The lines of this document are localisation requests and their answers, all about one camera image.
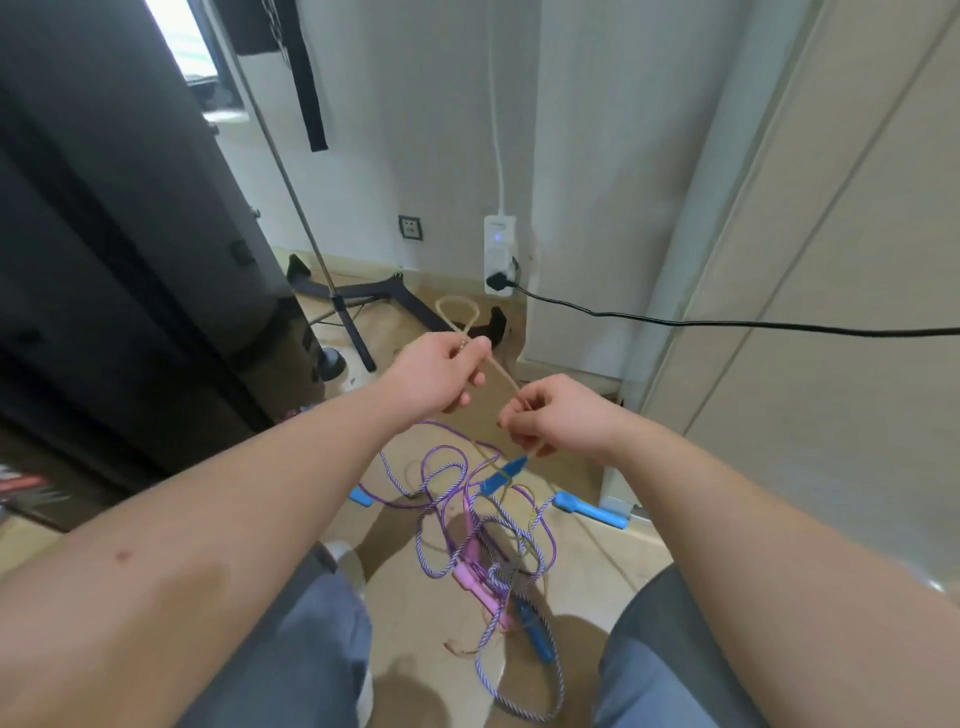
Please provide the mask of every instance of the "gray shorts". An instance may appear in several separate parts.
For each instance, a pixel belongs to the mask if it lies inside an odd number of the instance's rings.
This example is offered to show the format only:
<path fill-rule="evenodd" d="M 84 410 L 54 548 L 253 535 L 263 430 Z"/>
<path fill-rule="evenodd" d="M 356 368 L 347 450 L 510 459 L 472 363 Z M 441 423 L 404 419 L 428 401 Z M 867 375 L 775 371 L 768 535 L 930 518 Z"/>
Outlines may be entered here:
<path fill-rule="evenodd" d="M 318 546 L 179 726 L 355 728 L 371 633 L 363 603 Z M 600 676 L 597 728 L 767 728 L 672 566 L 620 616 Z"/>

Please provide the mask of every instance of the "metal pole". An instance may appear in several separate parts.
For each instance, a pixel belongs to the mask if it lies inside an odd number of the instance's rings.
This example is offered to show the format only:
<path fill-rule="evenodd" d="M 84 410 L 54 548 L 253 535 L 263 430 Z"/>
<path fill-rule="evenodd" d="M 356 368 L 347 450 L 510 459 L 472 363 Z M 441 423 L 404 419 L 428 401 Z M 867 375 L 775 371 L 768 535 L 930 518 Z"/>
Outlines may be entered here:
<path fill-rule="evenodd" d="M 213 3 L 204 4 L 206 5 L 208 12 L 215 13 L 217 25 L 220 28 L 223 28 L 223 22 L 221 22 L 221 18 L 217 13 L 217 9 L 213 7 Z M 243 72 L 243 66 L 240 65 L 240 59 L 237 57 L 236 51 L 233 50 L 233 43 L 230 42 L 230 39 L 226 33 L 220 33 L 218 35 L 220 36 L 220 42 L 226 47 L 227 53 L 230 56 L 230 59 L 233 61 L 233 71 L 237 75 L 237 80 L 240 82 L 240 85 L 247 90 L 247 97 L 250 99 L 250 106 L 251 109 L 253 109 L 253 115 L 256 116 L 257 123 L 259 123 L 260 129 L 267 139 L 267 146 L 270 147 L 270 153 L 274 156 L 276 168 L 280 171 L 280 176 L 283 178 L 283 183 L 287 186 L 287 192 L 290 193 L 290 199 L 293 200 L 294 207 L 297 209 L 297 215 L 300 218 L 300 222 L 303 224 L 303 231 L 306 232 L 307 239 L 310 241 L 310 247 L 313 248 L 314 255 L 316 255 L 317 260 L 320 261 L 320 268 L 324 272 L 326 286 L 330 289 L 330 298 L 339 296 L 340 294 L 337 293 L 337 286 L 334 284 L 333 278 L 330 277 L 330 272 L 326 269 L 324 257 L 321 255 L 320 248 L 317 246 L 317 240 L 314 238 L 313 231 L 310 229 L 310 223 L 306 221 L 306 215 L 303 214 L 303 208 L 300 206 L 300 198 L 297 197 L 297 190 L 294 189 L 293 183 L 290 182 L 290 178 L 287 176 L 287 169 L 283 166 L 283 160 L 280 159 L 280 152 L 276 150 L 274 138 L 270 134 L 270 129 L 267 128 L 267 122 L 263 118 L 263 112 L 260 111 L 260 106 L 256 103 L 256 99 L 253 97 L 253 90 L 250 88 L 250 84 L 247 82 L 247 74 Z"/>

